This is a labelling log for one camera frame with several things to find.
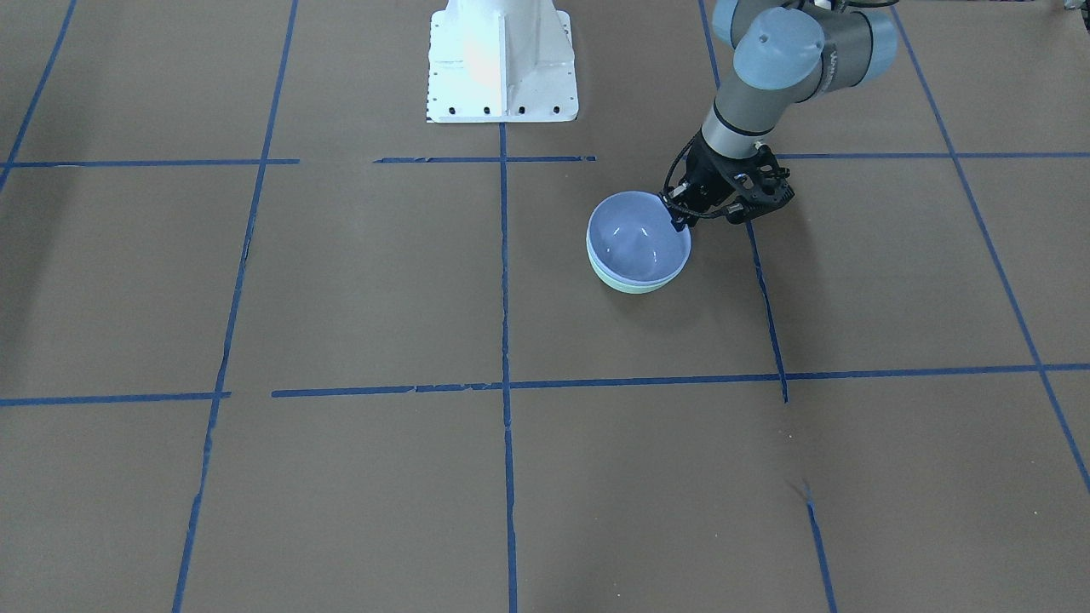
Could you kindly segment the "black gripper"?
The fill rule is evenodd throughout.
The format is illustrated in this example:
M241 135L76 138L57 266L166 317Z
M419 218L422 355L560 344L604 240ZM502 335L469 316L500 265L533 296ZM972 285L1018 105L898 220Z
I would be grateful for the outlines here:
M723 214L743 213L743 202L736 197L737 189L726 178L726 175L736 177L735 169L742 161L713 151L703 136L693 136L686 148L686 171L679 185L685 190L679 193L679 209L671 209L671 224L677 232L692 228L703 214L711 214L720 205L725 205Z

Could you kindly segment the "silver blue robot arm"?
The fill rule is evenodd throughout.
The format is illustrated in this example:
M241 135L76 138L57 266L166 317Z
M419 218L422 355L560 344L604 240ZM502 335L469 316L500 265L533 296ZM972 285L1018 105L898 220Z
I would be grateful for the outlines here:
M685 175L659 197L681 232L700 220L755 220L795 196L766 139L794 104L879 79L894 62L889 16L835 3L720 1L711 22L731 46L711 109L679 152Z

